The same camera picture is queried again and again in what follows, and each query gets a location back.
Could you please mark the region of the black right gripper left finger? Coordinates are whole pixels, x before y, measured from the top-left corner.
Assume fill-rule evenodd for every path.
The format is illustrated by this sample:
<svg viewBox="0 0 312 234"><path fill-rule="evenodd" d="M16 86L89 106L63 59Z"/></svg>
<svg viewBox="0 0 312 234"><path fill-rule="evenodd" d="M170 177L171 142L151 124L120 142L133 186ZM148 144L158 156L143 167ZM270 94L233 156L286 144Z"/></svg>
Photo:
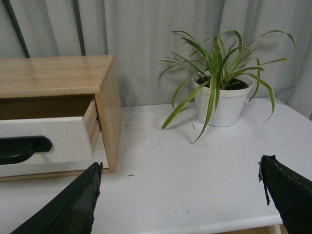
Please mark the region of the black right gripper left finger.
<svg viewBox="0 0 312 234"><path fill-rule="evenodd" d="M93 163L13 234L89 234L100 195L103 164Z"/></svg>

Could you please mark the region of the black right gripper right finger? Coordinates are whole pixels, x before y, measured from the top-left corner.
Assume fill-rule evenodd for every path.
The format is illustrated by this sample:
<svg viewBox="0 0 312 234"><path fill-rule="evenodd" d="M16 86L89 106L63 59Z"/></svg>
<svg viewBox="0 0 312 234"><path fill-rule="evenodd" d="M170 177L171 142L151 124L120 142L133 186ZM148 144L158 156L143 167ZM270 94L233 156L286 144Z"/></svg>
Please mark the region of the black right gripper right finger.
<svg viewBox="0 0 312 234"><path fill-rule="evenodd" d="M259 181L263 182L266 202L270 198L290 234L312 232L312 182L281 164L275 157L263 155L259 161Z"/></svg>

